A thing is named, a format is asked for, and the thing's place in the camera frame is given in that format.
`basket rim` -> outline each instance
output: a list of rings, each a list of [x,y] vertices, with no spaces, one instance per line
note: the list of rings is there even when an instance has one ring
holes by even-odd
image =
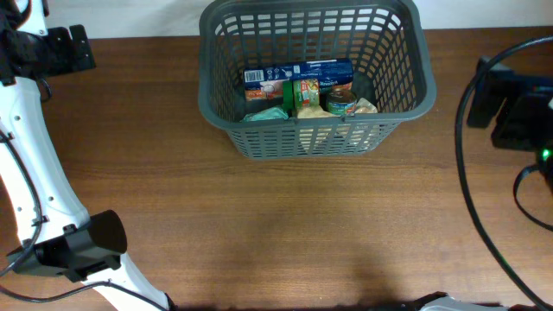
[[[316,3],[317,0],[295,0],[295,2],[301,3]],[[418,54],[420,56],[421,66],[420,68],[423,71],[422,76],[424,77],[424,84],[426,88],[426,93],[421,103],[410,111],[403,112],[381,112],[377,114],[358,114],[353,117],[327,117],[327,118],[315,118],[315,119],[297,119],[291,118],[289,120],[267,120],[267,121],[257,121],[255,123],[240,123],[240,122],[231,122],[227,121],[224,118],[220,117],[213,111],[211,105],[208,103],[209,94],[210,94],[210,85],[207,83],[208,79],[211,78],[211,73],[209,68],[211,65],[211,58],[208,57],[211,54],[211,48],[207,44],[208,40],[206,39],[211,34],[211,29],[208,27],[209,21],[211,21],[213,14],[216,10],[220,10],[225,6],[231,6],[235,3],[248,4],[248,3],[278,3],[279,5],[283,4],[282,0],[216,0],[209,4],[207,8],[202,12],[200,17],[200,90],[198,94],[198,105],[200,107],[200,112],[202,116],[206,119],[207,122],[213,126],[220,128],[222,130],[246,130],[246,129],[256,129],[256,128],[270,128],[282,126],[284,124],[291,125],[293,122],[298,126],[316,126],[316,125],[348,125],[356,123],[381,123],[381,124],[390,124],[390,123],[401,123],[403,121],[410,121],[416,118],[419,118],[426,114],[432,109],[437,98],[437,88],[435,84],[434,74],[432,72],[432,66],[430,64],[430,56],[428,43],[423,33],[423,28],[421,25],[421,19],[419,15],[418,8],[413,3],[412,0],[398,0],[401,4],[407,7],[409,12],[410,19],[412,21],[411,27],[413,28],[413,34],[415,35],[415,41],[417,44]]]

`can lid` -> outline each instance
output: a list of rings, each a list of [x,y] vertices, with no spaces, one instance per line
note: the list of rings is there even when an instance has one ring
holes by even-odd
[[[294,110],[294,89],[291,81],[283,82],[284,111]]]
[[[357,102],[357,96],[349,90],[337,89],[328,94],[328,100],[336,104],[351,104]]]

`laundry basket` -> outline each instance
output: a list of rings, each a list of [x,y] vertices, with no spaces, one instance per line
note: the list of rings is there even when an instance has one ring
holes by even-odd
[[[200,111],[253,159],[362,154],[435,102],[411,0],[218,0],[202,13],[200,35]],[[245,68],[338,58],[352,60],[353,91],[379,113],[240,123],[278,104],[245,101]]]

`wooden table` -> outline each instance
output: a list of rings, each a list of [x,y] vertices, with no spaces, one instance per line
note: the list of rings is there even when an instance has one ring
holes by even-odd
[[[528,304],[468,216],[455,168],[454,112],[479,56],[552,33],[427,31],[438,86],[434,109],[360,157],[244,158],[198,111],[200,40],[194,37],[92,41],[99,67],[51,79],[54,98],[44,117],[90,214],[120,215],[133,260],[180,306],[331,307],[438,290],[463,301]],[[532,49],[507,64],[550,74],[552,52]],[[523,217],[511,193],[533,156],[494,149],[490,132],[466,132],[475,204],[512,266],[551,298],[553,234]],[[521,200],[553,222],[539,176],[524,183]],[[4,254],[18,243],[5,193],[0,206],[0,232],[9,237],[0,243]],[[79,285],[13,274],[2,284],[36,296]],[[48,305],[0,297],[0,309],[111,307],[91,290]]]

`teal cloth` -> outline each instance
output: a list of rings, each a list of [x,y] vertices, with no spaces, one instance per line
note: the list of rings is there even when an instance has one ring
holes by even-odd
[[[288,119],[288,113],[286,113],[281,106],[272,107],[258,113],[250,113],[245,115],[241,122],[263,121],[273,119]]]

